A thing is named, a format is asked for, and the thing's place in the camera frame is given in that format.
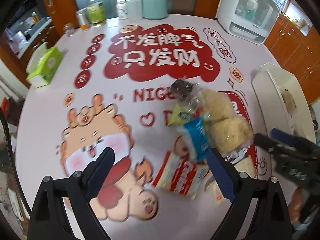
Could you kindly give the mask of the puffed rice cake packet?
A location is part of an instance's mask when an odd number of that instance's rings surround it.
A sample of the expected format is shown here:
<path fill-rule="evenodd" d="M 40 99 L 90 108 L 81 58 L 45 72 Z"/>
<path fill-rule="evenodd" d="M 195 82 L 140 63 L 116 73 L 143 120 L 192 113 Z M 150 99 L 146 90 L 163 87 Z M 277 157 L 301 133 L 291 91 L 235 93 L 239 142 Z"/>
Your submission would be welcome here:
<path fill-rule="evenodd" d="M 204 129 L 213 148 L 227 155 L 251 145 L 252 128 L 244 116 L 236 113 L 226 93 L 204 89 L 200 97 Z"/>

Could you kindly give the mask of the blue foil snack packet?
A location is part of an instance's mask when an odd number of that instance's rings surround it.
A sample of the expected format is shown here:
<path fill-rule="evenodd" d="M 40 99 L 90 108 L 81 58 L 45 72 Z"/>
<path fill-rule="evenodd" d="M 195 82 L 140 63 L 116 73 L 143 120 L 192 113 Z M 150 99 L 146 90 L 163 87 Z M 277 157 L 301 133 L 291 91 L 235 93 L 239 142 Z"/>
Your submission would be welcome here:
<path fill-rule="evenodd" d="M 198 163 L 206 158 L 209 142 L 200 117 L 177 127 L 177 132 L 182 136 L 188 148 L 189 158 L 193 163 Z"/>

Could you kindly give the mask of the dark round snack packet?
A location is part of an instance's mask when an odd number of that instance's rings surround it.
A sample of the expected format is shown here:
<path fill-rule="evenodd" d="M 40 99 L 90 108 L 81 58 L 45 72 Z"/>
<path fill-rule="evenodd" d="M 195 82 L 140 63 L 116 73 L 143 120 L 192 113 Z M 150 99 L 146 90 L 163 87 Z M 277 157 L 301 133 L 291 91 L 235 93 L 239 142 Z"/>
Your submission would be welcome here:
<path fill-rule="evenodd" d="M 200 91 L 199 85 L 184 79 L 177 79 L 171 86 L 172 95 L 180 102 L 191 102 Z"/>

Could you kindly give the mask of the white plastic storage bin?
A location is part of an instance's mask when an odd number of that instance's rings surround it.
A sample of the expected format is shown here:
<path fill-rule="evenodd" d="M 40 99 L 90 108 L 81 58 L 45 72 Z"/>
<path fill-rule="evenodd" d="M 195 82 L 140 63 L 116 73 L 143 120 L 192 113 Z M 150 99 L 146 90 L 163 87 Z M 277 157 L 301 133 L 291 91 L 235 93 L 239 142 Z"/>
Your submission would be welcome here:
<path fill-rule="evenodd" d="M 267 134 L 277 128 L 316 143 L 311 113 L 297 78 L 287 70 L 266 63 L 252 79 Z"/>

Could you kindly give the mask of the wooden cabinet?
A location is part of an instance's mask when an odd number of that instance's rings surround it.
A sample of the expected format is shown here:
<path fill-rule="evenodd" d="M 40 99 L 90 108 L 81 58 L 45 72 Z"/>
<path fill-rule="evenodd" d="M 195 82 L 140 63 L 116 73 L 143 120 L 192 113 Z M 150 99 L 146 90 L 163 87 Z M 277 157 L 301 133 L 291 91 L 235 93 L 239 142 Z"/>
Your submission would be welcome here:
<path fill-rule="evenodd" d="M 264 45 L 279 65 L 297 78 L 307 103 L 319 99 L 319 33 L 314 27 L 304 35 L 280 14 Z"/>

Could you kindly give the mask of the red white cookie packet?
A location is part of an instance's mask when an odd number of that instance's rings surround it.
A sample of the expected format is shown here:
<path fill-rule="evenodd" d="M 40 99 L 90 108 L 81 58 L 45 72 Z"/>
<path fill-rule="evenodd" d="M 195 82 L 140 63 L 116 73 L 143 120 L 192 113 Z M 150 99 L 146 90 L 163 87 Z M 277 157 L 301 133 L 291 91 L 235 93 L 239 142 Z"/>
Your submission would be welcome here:
<path fill-rule="evenodd" d="M 152 186 L 194 199 L 208 173 L 208 165 L 192 163 L 168 151 Z"/>

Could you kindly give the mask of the green yellow snack packet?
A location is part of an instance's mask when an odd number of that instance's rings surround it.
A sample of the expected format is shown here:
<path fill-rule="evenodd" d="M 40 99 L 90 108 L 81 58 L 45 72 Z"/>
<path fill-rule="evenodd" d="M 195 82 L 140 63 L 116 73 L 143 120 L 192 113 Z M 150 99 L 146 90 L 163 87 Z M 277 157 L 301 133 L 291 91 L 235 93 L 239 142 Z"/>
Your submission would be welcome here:
<path fill-rule="evenodd" d="M 197 111 L 175 104 L 167 119 L 167 126 L 183 125 L 197 117 Z"/>

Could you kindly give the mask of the white cabinet with clear door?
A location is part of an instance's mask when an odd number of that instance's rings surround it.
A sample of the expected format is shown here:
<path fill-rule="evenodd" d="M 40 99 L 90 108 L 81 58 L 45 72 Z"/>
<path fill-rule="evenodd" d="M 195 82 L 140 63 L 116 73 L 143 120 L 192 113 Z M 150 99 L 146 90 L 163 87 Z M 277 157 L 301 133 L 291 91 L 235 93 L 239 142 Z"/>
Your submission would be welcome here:
<path fill-rule="evenodd" d="M 280 14 L 274 0 L 220 0 L 216 19 L 227 33 L 260 45 Z"/>

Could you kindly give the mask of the green tissue box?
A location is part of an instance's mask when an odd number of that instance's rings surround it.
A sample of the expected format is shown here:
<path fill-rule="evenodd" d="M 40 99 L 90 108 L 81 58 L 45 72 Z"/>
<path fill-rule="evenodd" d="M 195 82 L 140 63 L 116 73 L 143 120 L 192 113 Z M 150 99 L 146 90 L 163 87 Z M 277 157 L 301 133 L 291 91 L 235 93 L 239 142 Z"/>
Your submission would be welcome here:
<path fill-rule="evenodd" d="M 63 54 L 57 46 L 48 49 L 47 42 L 44 42 L 34 51 L 28 62 L 26 81 L 35 88 L 49 85 L 62 59 Z"/>

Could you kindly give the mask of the small orange jar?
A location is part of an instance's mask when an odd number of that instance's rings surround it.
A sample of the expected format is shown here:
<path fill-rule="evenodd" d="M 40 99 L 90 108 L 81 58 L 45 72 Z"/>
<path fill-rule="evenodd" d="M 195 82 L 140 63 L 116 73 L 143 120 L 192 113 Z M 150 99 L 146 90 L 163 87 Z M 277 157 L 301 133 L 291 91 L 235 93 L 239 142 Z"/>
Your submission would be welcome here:
<path fill-rule="evenodd" d="M 87 10 L 85 8 L 76 12 L 76 18 L 82 31 L 87 31 L 90 28 L 90 23 L 87 18 Z"/>

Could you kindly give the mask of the teal canister brown lid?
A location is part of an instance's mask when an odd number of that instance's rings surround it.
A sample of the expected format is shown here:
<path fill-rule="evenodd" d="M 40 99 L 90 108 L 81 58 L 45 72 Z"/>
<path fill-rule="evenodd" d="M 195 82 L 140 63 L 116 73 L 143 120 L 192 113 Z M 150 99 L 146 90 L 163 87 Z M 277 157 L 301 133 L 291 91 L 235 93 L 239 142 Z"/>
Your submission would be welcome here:
<path fill-rule="evenodd" d="M 160 20 L 168 16 L 167 0 L 142 0 L 143 17 Z"/>

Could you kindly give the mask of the clear bottle green label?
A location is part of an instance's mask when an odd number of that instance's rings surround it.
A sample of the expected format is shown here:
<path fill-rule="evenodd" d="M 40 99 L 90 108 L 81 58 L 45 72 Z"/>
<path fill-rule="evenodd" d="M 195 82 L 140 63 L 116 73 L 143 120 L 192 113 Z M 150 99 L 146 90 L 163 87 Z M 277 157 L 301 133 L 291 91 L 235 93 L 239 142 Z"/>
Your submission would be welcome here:
<path fill-rule="evenodd" d="M 100 27 L 106 23 L 103 0 L 88 0 L 87 12 L 93 27 Z"/>

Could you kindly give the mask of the white pill bottle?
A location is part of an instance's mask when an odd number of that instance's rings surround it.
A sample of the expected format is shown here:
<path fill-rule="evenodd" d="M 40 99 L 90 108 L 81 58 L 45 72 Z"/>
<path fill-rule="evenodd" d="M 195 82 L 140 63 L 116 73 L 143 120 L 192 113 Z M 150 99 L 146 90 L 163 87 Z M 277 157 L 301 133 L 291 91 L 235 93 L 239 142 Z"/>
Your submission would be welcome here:
<path fill-rule="evenodd" d="M 126 0 L 116 0 L 117 15 L 120 20 L 127 19 Z"/>

